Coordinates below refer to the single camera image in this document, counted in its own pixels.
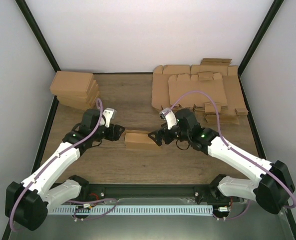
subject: wooden tabletop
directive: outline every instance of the wooden tabletop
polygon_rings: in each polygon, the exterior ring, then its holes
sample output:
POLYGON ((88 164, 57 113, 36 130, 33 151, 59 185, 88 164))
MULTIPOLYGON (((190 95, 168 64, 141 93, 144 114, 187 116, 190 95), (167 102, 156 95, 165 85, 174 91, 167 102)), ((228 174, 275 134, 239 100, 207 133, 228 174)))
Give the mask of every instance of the wooden tabletop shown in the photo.
MULTIPOLYGON (((113 124, 147 131, 160 128, 163 121, 151 107, 151 74, 99 74, 95 79, 104 108, 117 110, 113 124)), ((65 134, 81 121, 82 115, 81 110, 59 104, 42 162, 53 154, 65 134)), ((203 127, 217 129, 215 124, 204 122, 201 116, 198 120, 203 127)), ((257 156, 246 116, 240 117, 240 125, 225 123, 221 129, 226 139, 257 156)), ((57 182, 79 175, 97 184, 209 184, 218 174, 244 178, 226 163, 191 148, 179 150, 174 142, 163 145, 161 151, 131 150, 125 148, 121 138, 114 142, 104 140, 101 146, 87 150, 57 182)))

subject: gray floor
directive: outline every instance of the gray floor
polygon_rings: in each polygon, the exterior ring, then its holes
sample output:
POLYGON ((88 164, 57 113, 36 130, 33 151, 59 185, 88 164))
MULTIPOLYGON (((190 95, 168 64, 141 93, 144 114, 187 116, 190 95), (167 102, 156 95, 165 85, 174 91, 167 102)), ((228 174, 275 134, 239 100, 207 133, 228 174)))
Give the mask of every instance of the gray floor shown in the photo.
POLYGON ((239 219, 217 222, 209 216, 106 216, 74 222, 48 216, 36 231, 12 233, 10 240, 291 240, 285 215, 272 215, 257 204, 239 219))

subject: stack of flattened boxes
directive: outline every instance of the stack of flattened boxes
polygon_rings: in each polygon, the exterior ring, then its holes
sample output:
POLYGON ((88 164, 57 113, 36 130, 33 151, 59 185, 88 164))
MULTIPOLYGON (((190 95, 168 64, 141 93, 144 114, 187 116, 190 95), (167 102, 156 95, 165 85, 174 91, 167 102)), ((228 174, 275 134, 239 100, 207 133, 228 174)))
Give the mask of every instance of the stack of flattened boxes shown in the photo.
MULTIPOLYGON (((152 106, 158 111, 176 103, 190 91, 202 91, 215 102, 220 120, 224 123, 239 123, 238 116, 247 115, 238 67, 231 66, 231 59, 204 58, 199 65, 157 66, 153 72, 152 106)), ((193 109, 203 114, 208 122, 215 122, 215 108, 202 94, 192 93, 175 104, 175 110, 193 109)))
POLYGON ((71 71, 58 71, 50 91, 62 105, 84 111, 94 108, 100 94, 93 74, 71 71))

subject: wooden table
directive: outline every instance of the wooden table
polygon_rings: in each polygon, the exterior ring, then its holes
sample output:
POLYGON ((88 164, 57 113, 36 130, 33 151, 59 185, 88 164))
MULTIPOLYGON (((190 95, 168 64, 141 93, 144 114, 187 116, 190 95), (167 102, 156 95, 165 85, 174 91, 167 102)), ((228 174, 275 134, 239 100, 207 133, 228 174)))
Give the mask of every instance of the wooden table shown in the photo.
MULTIPOLYGON (((153 131, 163 121, 151 107, 151 74, 98 74, 101 99, 105 108, 117 110, 112 123, 126 128, 153 131)), ((46 161, 61 143, 66 133, 81 121, 83 111, 58 106, 42 162, 46 161)), ((198 117, 202 126, 217 129, 198 117)), ((222 124, 222 133, 240 148, 257 155, 246 116, 240 125, 222 124)), ((100 147, 89 149, 58 179, 64 182, 71 175, 79 175, 97 184, 209 184, 218 174, 234 178, 244 177, 226 163, 191 148, 182 151, 174 142, 163 145, 161 151, 126 149, 124 139, 104 140, 100 147)))

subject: metal grille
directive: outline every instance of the metal grille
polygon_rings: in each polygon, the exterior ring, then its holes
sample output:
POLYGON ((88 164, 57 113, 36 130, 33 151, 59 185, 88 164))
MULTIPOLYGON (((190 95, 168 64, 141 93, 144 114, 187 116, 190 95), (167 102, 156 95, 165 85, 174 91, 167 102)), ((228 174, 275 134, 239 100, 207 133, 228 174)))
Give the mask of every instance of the metal grille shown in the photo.
MULTIPOLYGON (((97 205, 92 209, 83 209, 76 213, 76 215, 101 215, 112 206, 97 205)), ((62 205, 55 208, 49 215, 72 215, 76 211, 75 205, 62 205)), ((212 216, 213 207, 205 205, 127 205, 117 206, 109 215, 186 215, 186 216, 212 216)))

